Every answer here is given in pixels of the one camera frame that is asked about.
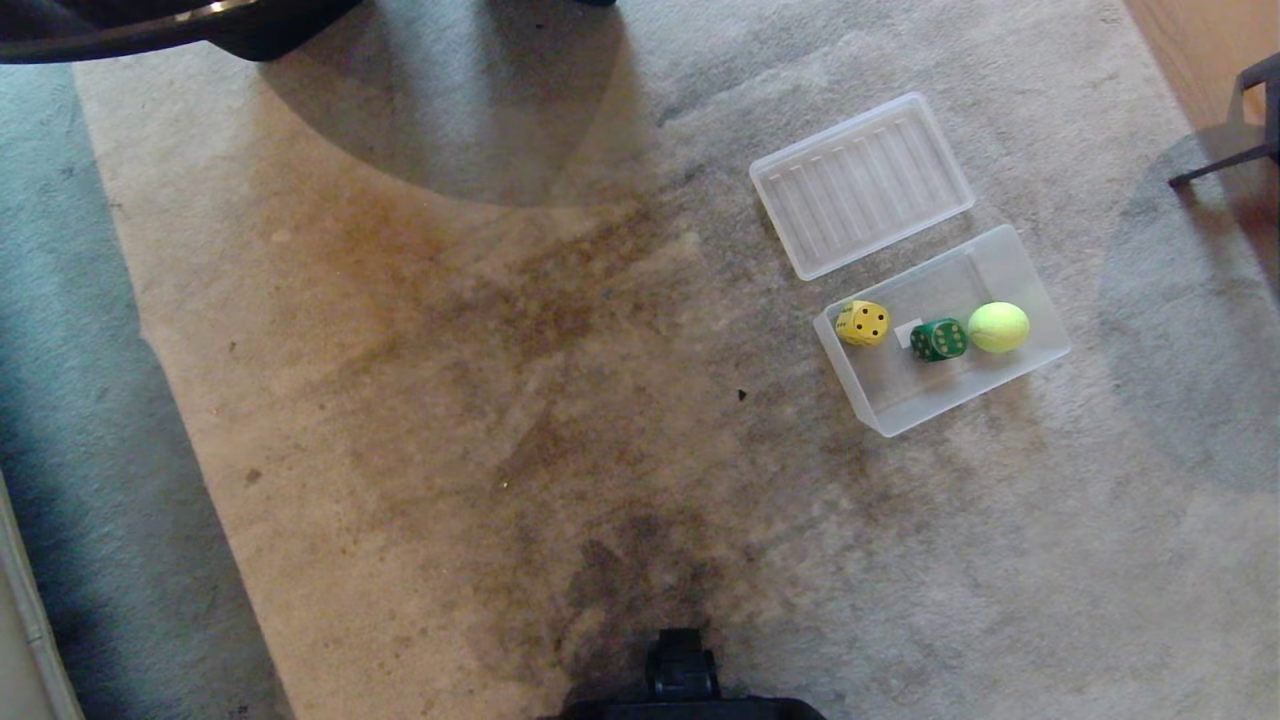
yellow die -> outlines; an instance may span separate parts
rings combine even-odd
[[[855,300],[840,311],[836,318],[836,334],[850,345],[876,346],[888,337],[888,310]]]

beige carpet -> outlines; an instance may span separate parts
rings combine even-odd
[[[1119,3],[383,0],[77,83],[298,717],[549,715],[678,624],[833,719],[1280,711],[1276,310]],[[909,90],[977,208],[799,282],[748,165]],[[809,318],[1005,222],[1073,354],[859,425]]]

plastic lid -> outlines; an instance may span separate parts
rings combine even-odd
[[[960,164],[918,92],[756,160],[750,172],[804,281],[974,204]]]

die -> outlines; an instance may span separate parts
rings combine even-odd
[[[888,310],[855,300],[845,306],[836,318],[836,334],[849,345],[874,347],[888,337]]]
[[[968,348],[969,337],[952,318],[924,323],[911,331],[911,352],[925,363],[959,357]]]

plastic container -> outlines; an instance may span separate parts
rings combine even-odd
[[[756,160],[750,174],[804,281],[974,202],[960,164],[918,92]]]
[[[1004,355],[970,346],[952,360],[923,363],[895,334],[876,347],[836,337],[836,316],[851,300],[883,305],[892,327],[910,320],[969,315],[996,300],[1021,307],[1030,320],[1027,342]],[[1071,350],[1018,232],[998,227],[932,260],[829,305],[813,320],[858,419],[893,437],[988,389],[1056,360]]]

